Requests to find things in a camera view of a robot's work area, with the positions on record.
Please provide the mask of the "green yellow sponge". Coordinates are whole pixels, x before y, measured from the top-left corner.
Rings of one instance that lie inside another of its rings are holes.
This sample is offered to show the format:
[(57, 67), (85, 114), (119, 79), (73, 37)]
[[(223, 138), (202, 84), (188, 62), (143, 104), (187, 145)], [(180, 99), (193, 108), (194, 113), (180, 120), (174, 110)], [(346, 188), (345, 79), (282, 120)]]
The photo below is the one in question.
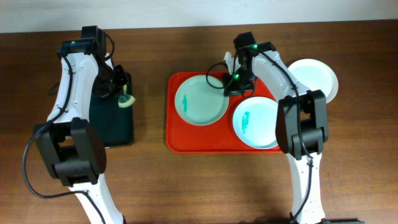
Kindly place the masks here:
[(136, 99), (127, 93), (127, 85), (123, 86), (123, 93), (119, 95), (118, 106), (120, 108), (128, 108), (135, 103)]

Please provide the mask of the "mint green plate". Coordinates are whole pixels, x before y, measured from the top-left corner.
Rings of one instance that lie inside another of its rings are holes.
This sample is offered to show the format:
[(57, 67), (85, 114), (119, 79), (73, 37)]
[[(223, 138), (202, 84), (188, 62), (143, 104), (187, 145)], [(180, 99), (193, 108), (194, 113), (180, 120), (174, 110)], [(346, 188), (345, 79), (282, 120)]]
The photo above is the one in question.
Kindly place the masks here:
[(177, 114), (195, 126), (207, 126), (220, 120), (229, 106), (222, 82), (213, 76), (195, 75), (185, 80), (174, 98)]

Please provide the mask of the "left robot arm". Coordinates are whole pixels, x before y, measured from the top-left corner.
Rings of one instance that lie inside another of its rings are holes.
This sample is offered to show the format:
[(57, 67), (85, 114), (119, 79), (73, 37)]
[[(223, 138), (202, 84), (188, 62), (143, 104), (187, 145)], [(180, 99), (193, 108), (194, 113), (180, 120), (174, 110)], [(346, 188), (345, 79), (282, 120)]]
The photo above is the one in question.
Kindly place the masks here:
[(62, 43), (55, 105), (29, 140), (37, 145), (50, 176), (69, 189), (56, 196), (76, 195), (91, 223), (126, 221), (106, 184), (105, 145), (89, 119), (92, 97), (107, 100), (127, 92), (127, 74), (106, 51), (109, 39), (97, 26), (85, 26), (81, 38)]

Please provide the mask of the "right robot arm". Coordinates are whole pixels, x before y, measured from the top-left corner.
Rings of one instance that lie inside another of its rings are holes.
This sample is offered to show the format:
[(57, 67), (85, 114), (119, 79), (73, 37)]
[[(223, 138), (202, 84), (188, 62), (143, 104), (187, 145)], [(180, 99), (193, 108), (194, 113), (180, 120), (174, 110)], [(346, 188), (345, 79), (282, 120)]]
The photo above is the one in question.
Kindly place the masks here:
[(235, 53), (226, 56), (222, 77), (225, 96), (253, 92), (260, 80), (277, 102), (276, 141), (287, 156), (292, 176), (291, 223), (323, 223), (320, 161), (328, 140), (326, 97), (300, 83), (280, 59), (271, 42), (256, 43), (251, 32), (233, 40)]

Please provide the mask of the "white plate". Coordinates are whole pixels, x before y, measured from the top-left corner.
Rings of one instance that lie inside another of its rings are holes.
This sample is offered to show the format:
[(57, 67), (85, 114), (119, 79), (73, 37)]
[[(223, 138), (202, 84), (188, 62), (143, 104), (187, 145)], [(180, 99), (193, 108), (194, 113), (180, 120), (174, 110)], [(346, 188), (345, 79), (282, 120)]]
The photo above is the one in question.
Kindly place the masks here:
[(335, 72), (325, 63), (305, 58), (293, 62), (288, 67), (292, 75), (310, 90), (321, 90), (326, 102), (331, 102), (338, 92), (338, 79)]

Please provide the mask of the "light blue plate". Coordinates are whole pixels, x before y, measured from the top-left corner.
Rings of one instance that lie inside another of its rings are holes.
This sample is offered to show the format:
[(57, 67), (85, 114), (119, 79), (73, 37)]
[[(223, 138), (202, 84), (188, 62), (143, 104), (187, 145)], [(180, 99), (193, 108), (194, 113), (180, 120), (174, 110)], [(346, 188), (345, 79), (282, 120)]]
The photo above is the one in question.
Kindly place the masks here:
[(269, 98), (255, 96), (243, 100), (232, 118), (237, 137), (255, 149), (271, 149), (278, 145), (275, 136), (277, 103)]

